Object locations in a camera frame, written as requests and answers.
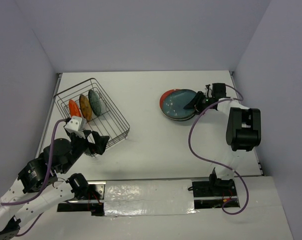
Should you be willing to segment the red teal floral plate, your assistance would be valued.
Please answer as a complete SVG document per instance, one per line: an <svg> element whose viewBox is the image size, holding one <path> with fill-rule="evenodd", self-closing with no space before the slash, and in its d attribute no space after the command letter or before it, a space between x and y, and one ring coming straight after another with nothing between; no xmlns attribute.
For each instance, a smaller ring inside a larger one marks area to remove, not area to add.
<svg viewBox="0 0 302 240"><path fill-rule="evenodd" d="M168 107L171 107L172 101L171 98L169 97L172 93L179 91L180 89L171 89L166 91L165 93L162 94L159 100L159 106L161 111L165 114L166 111L168 110Z"/></svg>

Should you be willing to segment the dark green plate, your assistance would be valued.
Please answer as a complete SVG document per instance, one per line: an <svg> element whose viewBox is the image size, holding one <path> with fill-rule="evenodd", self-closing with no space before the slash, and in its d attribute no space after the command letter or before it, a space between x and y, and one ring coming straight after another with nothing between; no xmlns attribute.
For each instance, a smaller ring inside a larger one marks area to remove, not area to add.
<svg viewBox="0 0 302 240"><path fill-rule="evenodd" d="M166 113L163 113L167 118L185 118L195 115L195 109L183 109L183 107L191 101L196 95L196 92L190 89L180 89L172 93L169 97L172 101L172 106L168 107Z"/></svg>

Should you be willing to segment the blue white floral plate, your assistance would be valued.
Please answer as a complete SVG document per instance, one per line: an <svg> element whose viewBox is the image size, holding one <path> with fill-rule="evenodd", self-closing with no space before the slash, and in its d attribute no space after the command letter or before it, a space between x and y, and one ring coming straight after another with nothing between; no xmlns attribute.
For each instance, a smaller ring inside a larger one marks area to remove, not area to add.
<svg viewBox="0 0 302 240"><path fill-rule="evenodd" d="M185 121L191 120L193 117L194 117L194 115L189 116L189 117L183 117L183 118L172 118L172 117L169 117L169 119L173 120L173 121L176 121L176 122L185 122Z"/></svg>

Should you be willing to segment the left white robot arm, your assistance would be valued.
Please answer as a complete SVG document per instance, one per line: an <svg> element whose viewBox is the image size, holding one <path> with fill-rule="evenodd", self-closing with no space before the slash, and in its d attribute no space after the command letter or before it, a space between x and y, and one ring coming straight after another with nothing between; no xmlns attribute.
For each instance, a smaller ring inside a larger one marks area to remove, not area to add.
<svg viewBox="0 0 302 240"><path fill-rule="evenodd" d="M69 134L70 139L52 139L38 158L31 160L20 171L9 190L0 198L0 240L18 235L22 225L52 206L71 199L99 200L98 192L85 177L74 173L48 192L44 189L57 182L57 174L65 174L83 153L102 155L109 141L95 131L84 131L84 136Z"/></svg>

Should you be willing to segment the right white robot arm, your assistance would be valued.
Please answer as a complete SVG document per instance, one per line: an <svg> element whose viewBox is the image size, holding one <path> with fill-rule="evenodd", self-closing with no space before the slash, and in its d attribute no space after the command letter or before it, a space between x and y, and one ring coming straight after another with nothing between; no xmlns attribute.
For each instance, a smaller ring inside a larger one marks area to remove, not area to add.
<svg viewBox="0 0 302 240"><path fill-rule="evenodd" d="M183 99L183 108L193 110L198 115L188 136L188 146L191 153L197 158L215 164L226 171L224 173L226 179L218 177L215 170L209 175L208 190L214 196L218 196L224 190L231 188L233 177L239 175L236 168L243 158L243 153L251 152L261 143L261 111L242 105L240 102L244 98L238 90L236 91L238 97L228 96L227 88L235 90L234 87L225 83L208 84L204 92L189 93ZM191 146L195 125L209 110L217 110L227 117L225 140L230 153L227 153L220 162L199 156Z"/></svg>

